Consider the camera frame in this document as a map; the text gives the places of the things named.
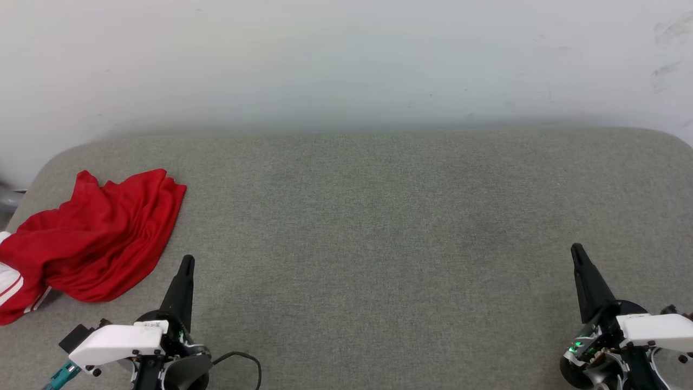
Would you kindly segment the grey fabric sofa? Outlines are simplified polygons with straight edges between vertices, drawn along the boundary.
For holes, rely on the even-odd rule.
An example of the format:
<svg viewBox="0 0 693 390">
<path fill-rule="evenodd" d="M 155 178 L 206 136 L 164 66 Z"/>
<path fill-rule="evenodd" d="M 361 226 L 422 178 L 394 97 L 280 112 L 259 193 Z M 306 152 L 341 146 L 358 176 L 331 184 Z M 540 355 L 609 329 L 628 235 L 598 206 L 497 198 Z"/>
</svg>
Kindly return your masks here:
<svg viewBox="0 0 693 390">
<path fill-rule="evenodd" d="M 0 327 L 0 390 L 40 390 L 76 325 L 131 324 L 195 257 L 192 336 L 262 390 L 572 390 L 570 246 L 617 298 L 693 311 L 693 148 L 630 128 L 134 136 L 60 153 L 11 220 L 77 173 L 187 186 L 159 264 L 117 300 L 57 295 Z"/>
</svg>

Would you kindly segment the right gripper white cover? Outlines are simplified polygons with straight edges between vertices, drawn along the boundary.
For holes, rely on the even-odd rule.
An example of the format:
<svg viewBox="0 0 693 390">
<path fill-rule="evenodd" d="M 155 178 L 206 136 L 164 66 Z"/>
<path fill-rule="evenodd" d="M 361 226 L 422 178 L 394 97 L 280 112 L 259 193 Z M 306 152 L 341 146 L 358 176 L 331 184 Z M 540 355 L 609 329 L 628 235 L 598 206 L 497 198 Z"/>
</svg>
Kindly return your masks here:
<svg viewBox="0 0 693 390">
<path fill-rule="evenodd" d="M 582 244 L 570 247 L 574 264 L 582 330 L 563 358 L 572 365 L 591 365 L 608 353 L 620 355 L 640 348 L 693 354 L 693 319 L 674 306 L 663 314 L 649 314 L 631 301 L 617 300 Z"/>
</svg>

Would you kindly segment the grey metal frame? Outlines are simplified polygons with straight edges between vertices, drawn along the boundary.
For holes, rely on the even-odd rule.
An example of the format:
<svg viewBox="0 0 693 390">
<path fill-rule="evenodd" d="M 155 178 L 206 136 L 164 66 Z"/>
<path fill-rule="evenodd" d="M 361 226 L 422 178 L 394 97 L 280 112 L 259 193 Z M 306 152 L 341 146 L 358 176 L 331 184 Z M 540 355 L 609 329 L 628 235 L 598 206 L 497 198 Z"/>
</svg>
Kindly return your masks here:
<svg viewBox="0 0 693 390">
<path fill-rule="evenodd" d="M 14 190 L 0 182 L 0 230 L 7 228 L 26 192 L 26 190 Z"/>
</svg>

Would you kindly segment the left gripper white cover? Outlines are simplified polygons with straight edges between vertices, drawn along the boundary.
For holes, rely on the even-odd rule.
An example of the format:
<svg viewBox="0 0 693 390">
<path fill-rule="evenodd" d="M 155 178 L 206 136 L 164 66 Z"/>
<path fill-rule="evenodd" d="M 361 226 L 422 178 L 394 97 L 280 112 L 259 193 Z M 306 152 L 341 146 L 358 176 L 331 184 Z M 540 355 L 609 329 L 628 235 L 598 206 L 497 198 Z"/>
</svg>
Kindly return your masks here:
<svg viewBox="0 0 693 390">
<path fill-rule="evenodd" d="M 179 366 L 191 375 L 211 369 L 210 349 L 189 335 L 194 295 L 193 255 L 184 255 L 159 309 L 141 316 L 132 325 L 99 326 L 68 355 L 69 360 L 92 374 L 114 361 L 129 361 L 134 375 L 159 370 L 159 375 Z"/>
</svg>

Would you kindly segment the red white jersey shirt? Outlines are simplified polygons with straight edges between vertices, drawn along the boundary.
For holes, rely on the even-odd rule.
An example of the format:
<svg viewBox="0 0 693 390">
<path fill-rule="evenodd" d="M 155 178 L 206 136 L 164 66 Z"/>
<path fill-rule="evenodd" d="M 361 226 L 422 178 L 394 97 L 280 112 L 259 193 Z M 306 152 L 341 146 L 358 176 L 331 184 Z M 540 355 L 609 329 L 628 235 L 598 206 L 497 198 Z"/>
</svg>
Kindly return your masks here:
<svg viewBox="0 0 693 390">
<path fill-rule="evenodd" d="M 0 326 L 51 291 L 105 303 L 135 287 L 158 264 L 186 190 L 161 169 L 104 184 L 80 171 L 67 202 L 0 232 Z"/>
</svg>

